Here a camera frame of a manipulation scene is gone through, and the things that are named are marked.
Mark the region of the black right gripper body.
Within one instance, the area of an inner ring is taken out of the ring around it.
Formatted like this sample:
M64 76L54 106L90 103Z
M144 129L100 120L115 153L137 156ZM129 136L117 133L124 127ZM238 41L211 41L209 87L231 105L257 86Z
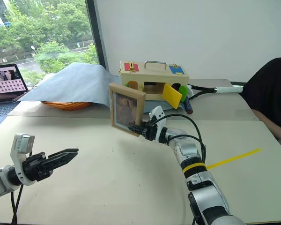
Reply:
M155 121L143 121L141 123L141 135L149 141L156 139L157 124Z

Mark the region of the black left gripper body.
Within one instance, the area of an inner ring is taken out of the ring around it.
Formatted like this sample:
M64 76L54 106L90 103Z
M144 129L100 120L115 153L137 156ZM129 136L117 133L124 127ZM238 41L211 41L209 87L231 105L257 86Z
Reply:
M22 163L25 176L30 181L41 181L49 178L53 173L53 169L50 169L46 165L42 165L46 160L47 158L44 152L40 152L26 158L26 160Z

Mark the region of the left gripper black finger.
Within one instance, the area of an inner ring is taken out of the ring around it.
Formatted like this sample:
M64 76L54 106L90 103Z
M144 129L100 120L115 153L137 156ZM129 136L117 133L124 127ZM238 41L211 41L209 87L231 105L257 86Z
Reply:
M76 157L78 154L77 151L74 152L60 152L56 153L54 155L49 156L49 165L50 169L54 170L57 169L63 165L66 165L69 163L74 157Z
M77 156L79 149L65 149L48 156L49 162L69 162Z

